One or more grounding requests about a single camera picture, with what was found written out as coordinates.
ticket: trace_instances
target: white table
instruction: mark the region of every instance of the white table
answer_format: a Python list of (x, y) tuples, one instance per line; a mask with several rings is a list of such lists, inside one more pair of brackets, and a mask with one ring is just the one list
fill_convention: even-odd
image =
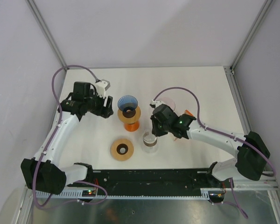
[[(231, 156), (203, 142), (181, 139), (172, 135), (158, 138), (159, 149), (147, 154), (141, 147), (141, 135), (150, 127), (149, 103), (161, 90), (182, 86), (192, 90), (201, 104), (201, 119), (209, 125), (243, 133), (243, 128), (231, 95), (223, 67), (172, 67), (93, 69), (99, 79), (110, 81), (107, 94), (113, 96), (114, 115), (108, 119), (86, 114), (74, 130), (63, 151), (60, 167), (74, 162), (91, 164), (94, 169), (153, 169), (153, 168), (207, 168), (214, 161), (225, 161)], [(73, 90), (75, 81), (94, 83), (86, 70), (68, 70), (60, 101)], [(117, 101), (124, 95), (135, 96), (142, 114), (140, 128), (126, 131), (117, 117)], [(175, 112), (188, 109), (197, 116), (194, 98), (181, 90), (162, 94), (175, 101)], [(127, 161), (117, 161), (110, 154), (111, 144), (118, 138), (128, 138), (134, 145), (134, 154)]]

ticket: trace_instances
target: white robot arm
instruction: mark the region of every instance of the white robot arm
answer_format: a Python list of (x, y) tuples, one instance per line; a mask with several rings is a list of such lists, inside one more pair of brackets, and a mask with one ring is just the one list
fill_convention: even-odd
[(66, 185), (86, 178), (90, 165), (75, 163), (70, 167), (59, 168), (60, 157), (67, 139), (87, 112), (103, 118), (113, 114), (112, 97), (105, 97), (109, 87), (110, 83), (106, 80), (100, 80), (95, 84), (74, 83), (73, 92), (61, 102), (62, 111), (58, 111), (61, 113), (59, 114), (62, 117), (61, 122), (59, 124), (57, 121), (54, 122), (46, 140), (34, 157), (30, 160), (24, 159), (21, 164), (28, 188), (32, 189), (37, 160), (40, 158), (42, 160), (37, 170), (36, 190), (60, 194)]
[(228, 178), (236, 180), (243, 177), (255, 181), (260, 179), (266, 161), (248, 145), (243, 144), (243, 142), (252, 144), (266, 158), (269, 158), (270, 153), (257, 133), (250, 132), (248, 135), (244, 135), (209, 127), (203, 122), (202, 124), (199, 123), (193, 116), (187, 114), (177, 116), (162, 101), (152, 101), (151, 106), (155, 108), (151, 116), (152, 133), (155, 136), (172, 133), (177, 138), (203, 141), (228, 152), (234, 157), (224, 162), (214, 162), (211, 165), (208, 174), (217, 181), (221, 182)]

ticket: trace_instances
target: gray wall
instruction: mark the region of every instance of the gray wall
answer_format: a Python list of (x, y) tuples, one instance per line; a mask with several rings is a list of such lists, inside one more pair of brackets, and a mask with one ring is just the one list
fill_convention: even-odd
[(112, 68), (231, 64), (265, 0), (35, 2), (66, 62)]
[(271, 151), (280, 184), (280, 0), (235, 72), (252, 127)]
[(55, 107), (50, 81), (59, 66), (26, 2), (0, 0), (0, 210), (24, 184), (21, 161), (46, 137)]

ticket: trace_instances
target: purple cable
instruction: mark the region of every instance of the purple cable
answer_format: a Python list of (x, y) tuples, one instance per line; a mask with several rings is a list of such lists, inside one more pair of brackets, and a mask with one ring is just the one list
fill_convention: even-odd
[(233, 195), (233, 198), (234, 198), (236, 204), (235, 204), (235, 203), (232, 203), (232, 202), (213, 203), (211, 200), (210, 200), (210, 202), (211, 202), (212, 204), (215, 204), (215, 205), (228, 204), (228, 205), (231, 205), (231, 206), (233, 206), (233, 207), (236, 207), (236, 208), (238, 208), (239, 211), (242, 213), (243, 217), (246, 218), (246, 219), (248, 219), (249, 217), (248, 217), (247, 213), (246, 213), (246, 212), (242, 209), (242, 207), (239, 205), (238, 199), (237, 199), (237, 197), (235, 196), (235, 193), (234, 193), (234, 190), (233, 190), (233, 178), (230, 178), (230, 179), (229, 179), (229, 182), (230, 182), (231, 192), (232, 192), (232, 195)]
[[(154, 98), (154, 100), (156, 100), (163, 92), (165, 92), (165, 91), (167, 91), (167, 90), (174, 90), (174, 89), (185, 90), (185, 91), (189, 92), (189, 93), (195, 98), (195, 100), (196, 100), (196, 102), (197, 102), (197, 108), (198, 108), (198, 109), (197, 109), (197, 121), (198, 121), (198, 123), (199, 123), (199, 125), (200, 125), (201, 127), (205, 128), (205, 125), (204, 125), (204, 124), (201, 122), (201, 120), (200, 120), (200, 104), (199, 104), (199, 100), (198, 100), (197, 96), (196, 96), (192, 91), (190, 91), (190, 90), (188, 90), (188, 89), (186, 89), (186, 88), (183, 88), (183, 87), (170, 87), (170, 88), (166, 88), (166, 89), (162, 90), (162, 91)], [(209, 127), (206, 127), (205, 129), (206, 129), (206, 130), (209, 130), (209, 131), (211, 131), (211, 132), (214, 132), (214, 133), (217, 133), (217, 134), (220, 134), (220, 135), (224, 135), (224, 136), (226, 136), (226, 137), (229, 137), (229, 138), (234, 139), (234, 136), (233, 136), (233, 135), (230, 135), (230, 134), (227, 134), (227, 133), (218, 131), (218, 130), (216, 130), (216, 129), (209, 128)], [(251, 145), (249, 142), (246, 142), (245, 140), (242, 140), (242, 139), (240, 139), (240, 138), (236, 138), (235, 140), (237, 140), (237, 141), (239, 141), (239, 142), (241, 142), (241, 143), (243, 143), (243, 144), (245, 144), (245, 145), (251, 147), (255, 152), (257, 152), (257, 153), (267, 162), (267, 164), (269, 164), (269, 166), (271, 167), (271, 169), (272, 169), (274, 175), (276, 175), (275, 167), (274, 167), (273, 164), (266, 158), (266, 156), (263, 155), (263, 154), (261, 153), (261, 151), (259, 151), (255, 146)]]
[[(58, 108), (59, 108), (59, 119), (58, 119), (58, 124), (57, 124), (57, 126), (55, 127), (55, 129), (54, 129), (52, 135), (50, 136), (50, 138), (49, 138), (47, 144), (45, 145), (45, 147), (44, 147), (44, 149), (43, 149), (43, 152), (46, 152), (46, 151), (48, 150), (48, 147), (49, 147), (50, 143), (52, 142), (52, 140), (53, 140), (53, 138), (54, 138), (54, 136), (55, 136), (55, 134), (56, 134), (56, 132), (57, 132), (57, 130), (58, 130), (58, 125), (59, 125), (59, 124), (61, 123), (61, 121), (62, 121), (62, 107), (61, 107), (61, 104), (60, 104), (60, 102), (59, 102), (58, 96), (57, 96), (57, 94), (56, 94), (56, 92), (55, 92), (55, 88), (54, 88), (55, 77), (56, 77), (56, 75), (57, 75), (61, 70), (66, 69), (66, 68), (72, 68), (72, 67), (75, 67), (75, 68), (82, 68), (82, 69), (85, 69), (85, 70), (89, 71), (89, 72), (92, 74), (92, 76), (95, 78), (95, 81), (96, 81), (96, 82), (99, 81), (99, 79), (96, 77), (96, 75), (95, 75), (89, 68), (84, 67), (84, 66), (82, 66), (82, 65), (71, 64), (71, 65), (63, 66), (63, 67), (61, 67), (60, 69), (58, 69), (58, 70), (55, 72), (55, 74), (54, 74), (53, 77), (52, 77), (52, 91), (53, 91), (54, 98), (55, 98), (55, 100), (56, 100), (56, 102), (57, 102)], [(32, 180), (33, 202), (34, 202), (35, 206), (36, 206), (38, 209), (42, 209), (42, 208), (49, 202), (50, 198), (52, 197), (52, 194), (50, 194), (50, 196), (47, 198), (47, 200), (45, 201), (44, 204), (39, 204), (38, 201), (37, 201), (37, 198), (36, 198), (36, 178), (37, 178), (37, 173), (38, 173), (38, 170), (39, 170), (39, 166), (40, 166), (41, 161), (42, 161), (43, 156), (44, 156), (44, 153), (43, 153), (43, 152), (42, 152), (42, 154), (41, 154), (41, 156), (40, 156), (40, 158), (39, 158), (39, 160), (38, 160), (38, 162), (37, 162), (37, 164), (36, 164), (35, 171), (34, 171), (34, 174), (33, 174), (33, 180)], [(103, 189), (102, 187), (100, 187), (100, 186), (98, 186), (98, 185), (96, 185), (96, 187), (101, 188), (101, 189), (105, 192), (106, 197), (107, 197), (107, 191), (106, 191), (105, 189)]]
[(60, 207), (62, 205), (65, 205), (65, 204), (68, 204), (68, 203), (71, 203), (71, 202), (80, 202), (82, 205), (84, 205), (84, 204), (90, 204), (90, 205), (91, 204), (100, 204), (104, 200), (106, 200), (106, 198), (108, 197), (107, 191), (103, 187), (101, 187), (99, 185), (96, 185), (96, 184), (93, 184), (93, 183), (89, 183), (89, 182), (85, 182), (85, 181), (76, 181), (75, 183), (83, 183), (83, 184), (91, 185), (93, 187), (101, 188), (104, 191), (104, 193), (105, 193), (105, 197), (102, 200), (98, 201), (98, 202), (84, 202), (84, 201), (81, 201), (79, 199), (72, 199), (72, 200), (68, 200), (66, 202), (63, 202), (63, 203), (61, 203), (59, 205), (56, 205), (56, 206), (53, 206), (53, 207), (49, 207), (49, 208), (42, 208), (42, 209), (43, 210), (56, 209), (56, 208), (58, 208), (58, 207)]
[[(197, 109), (197, 121), (198, 121), (198, 123), (199, 123), (199, 125), (200, 125), (201, 127), (203, 127), (203, 128), (206, 129), (206, 130), (212, 131), (212, 132), (214, 132), (214, 133), (221, 134), (221, 135), (223, 135), (223, 136), (226, 136), (226, 137), (229, 137), (229, 138), (234, 139), (235, 136), (232, 136), (232, 135), (230, 135), (230, 134), (227, 134), (227, 133), (218, 131), (218, 130), (213, 129), (213, 128), (205, 127), (205, 125), (204, 125), (204, 124), (201, 122), (201, 120), (200, 120), (200, 104), (199, 104), (199, 100), (198, 100), (197, 96), (196, 96), (192, 91), (190, 91), (190, 90), (188, 90), (188, 89), (186, 89), (186, 88), (178, 87), (178, 86), (166, 88), (166, 89), (162, 90), (161, 92), (159, 92), (159, 94), (156, 95), (156, 97), (154, 98), (154, 100), (156, 100), (163, 92), (165, 92), (165, 91), (167, 91), (167, 90), (176, 90), (176, 89), (177, 89), (177, 90), (185, 90), (185, 91), (189, 92), (189, 93), (195, 98), (195, 100), (196, 100), (196, 102), (197, 102), (197, 108), (198, 108), (198, 109)], [(267, 162), (267, 164), (270, 165), (270, 167), (272, 168), (272, 171), (273, 171), (274, 175), (276, 175), (275, 167), (274, 167), (273, 164), (266, 158), (266, 156), (263, 155), (263, 154), (261, 153), (261, 151), (259, 151), (255, 146), (251, 145), (250, 143), (246, 142), (245, 140), (242, 140), (242, 139), (240, 139), (240, 138), (236, 138), (235, 140), (237, 140), (237, 141), (239, 141), (239, 142), (241, 142), (241, 143), (243, 143), (243, 144), (245, 144), (245, 145), (251, 147), (254, 151), (256, 151), (256, 152)], [(230, 178), (230, 185), (231, 185), (231, 191), (232, 191), (232, 194), (233, 194), (233, 197), (234, 197), (234, 200), (235, 200), (236, 204), (231, 203), (231, 202), (224, 202), (224, 203), (225, 203), (225, 204), (232, 205), (232, 206), (235, 206), (235, 207), (238, 207), (238, 209), (240, 210), (240, 212), (242, 213), (242, 215), (243, 215), (245, 218), (248, 218), (247, 213), (245, 213), (245, 211), (240, 207), (240, 205), (239, 205), (239, 203), (238, 203), (238, 199), (237, 199), (237, 197), (236, 197), (235, 194), (234, 194), (234, 190), (233, 190), (233, 186), (232, 186), (232, 185), (233, 185), (233, 178)]]

